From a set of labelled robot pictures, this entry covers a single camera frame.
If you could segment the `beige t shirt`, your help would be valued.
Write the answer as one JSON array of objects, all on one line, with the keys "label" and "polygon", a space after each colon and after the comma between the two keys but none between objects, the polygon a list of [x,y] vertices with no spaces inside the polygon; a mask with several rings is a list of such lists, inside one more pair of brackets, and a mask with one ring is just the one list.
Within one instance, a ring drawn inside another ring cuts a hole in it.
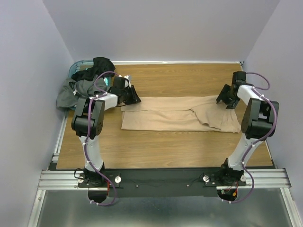
[{"label": "beige t shirt", "polygon": [[141,103],[121,108],[123,130],[218,131],[238,133],[233,109],[216,103],[216,96],[143,97]]}]

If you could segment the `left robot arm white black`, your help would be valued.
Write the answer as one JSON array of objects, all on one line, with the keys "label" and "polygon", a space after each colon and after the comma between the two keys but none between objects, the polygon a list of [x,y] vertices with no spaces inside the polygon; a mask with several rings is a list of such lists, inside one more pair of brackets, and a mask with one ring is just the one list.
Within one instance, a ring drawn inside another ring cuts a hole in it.
[{"label": "left robot arm white black", "polygon": [[100,154],[98,138],[103,128],[104,113],[111,108],[140,102],[129,75],[114,77],[108,91],[101,91],[89,98],[78,99],[71,128],[82,143],[86,161],[83,173],[77,177],[79,183],[95,187],[108,183],[102,173],[104,161]]}]

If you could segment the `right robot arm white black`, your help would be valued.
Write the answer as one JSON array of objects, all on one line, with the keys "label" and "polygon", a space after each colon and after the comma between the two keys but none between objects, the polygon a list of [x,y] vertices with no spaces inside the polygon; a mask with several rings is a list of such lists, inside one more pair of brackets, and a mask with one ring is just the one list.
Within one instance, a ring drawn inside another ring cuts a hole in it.
[{"label": "right robot arm white black", "polygon": [[267,88],[256,87],[246,82],[247,72],[236,71],[232,75],[232,84],[224,85],[216,99],[216,103],[224,103],[227,109],[235,109],[240,100],[246,105],[241,122],[241,139],[234,152],[226,158],[216,174],[216,180],[222,185],[229,185],[241,180],[246,163],[255,149],[276,130],[280,104],[260,94],[258,90]]}]

